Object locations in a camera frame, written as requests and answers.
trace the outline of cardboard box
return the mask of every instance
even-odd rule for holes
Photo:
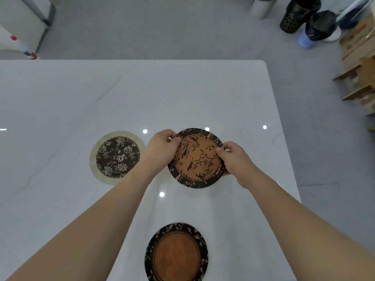
[[[375,2],[370,9],[371,12],[340,40],[345,69],[355,65],[362,57],[375,55]]]

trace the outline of leaf pattern border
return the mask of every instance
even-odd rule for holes
[[[207,266],[209,264],[209,252],[207,249],[207,244],[201,235],[201,233],[194,228],[193,226],[186,223],[172,223],[162,227],[156,234],[151,238],[150,242],[147,245],[146,253],[144,257],[144,267],[146,269],[146,274],[148,280],[152,281],[163,281],[157,274],[156,269],[154,268],[154,248],[158,243],[166,236],[173,232],[184,233],[189,236],[192,241],[194,241],[201,259],[201,266],[198,269],[198,272],[190,281],[202,281]]]
[[[217,136],[215,136],[214,134],[212,134],[209,131],[206,131],[206,130],[203,130],[203,129],[200,129],[200,128],[184,129],[181,132],[179,132],[176,136],[179,136],[181,138],[185,138],[185,137],[190,136],[190,135],[205,136],[205,137],[209,138],[210,140],[212,140],[218,147],[221,147],[223,145],[223,143],[220,141],[220,139]],[[176,168],[176,162],[175,162],[174,158],[168,164],[168,169],[171,172],[171,174],[173,175],[173,177],[175,179],[177,179],[177,181],[180,184],[185,185],[187,187],[190,187],[192,189],[202,189],[204,187],[208,187],[208,186],[214,184],[223,175],[226,168],[225,168],[225,165],[224,165],[224,161],[222,159],[220,159],[220,161],[221,161],[221,164],[220,164],[217,172],[213,176],[211,176],[209,179],[201,180],[201,181],[191,179],[187,175],[185,175],[183,173],[180,173],[179,170]]]

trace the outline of forearm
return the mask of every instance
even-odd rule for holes
[[[94,205],[66,226],[8,281],[105,281],[143,194],[156,175],[139,162]]]
[[[253,167],[246,188],[271,226],[298,280],[375,280],[365,249],[304,207]]]

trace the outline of left hand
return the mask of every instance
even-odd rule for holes
[[[155,175],[164,169],[176,154],[181,143],[181,138],[176,135],[173,130],[166,129],[156,133],[148,143],[142,160]]]

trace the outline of right hand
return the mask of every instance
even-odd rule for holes
[[[245,188],[249,170],[256,167],[245,150],[236,143],[228,141],[221,148],[216,148],[216,153],[224,161],[227,168],[226,174],[234,175],[238,183]]]

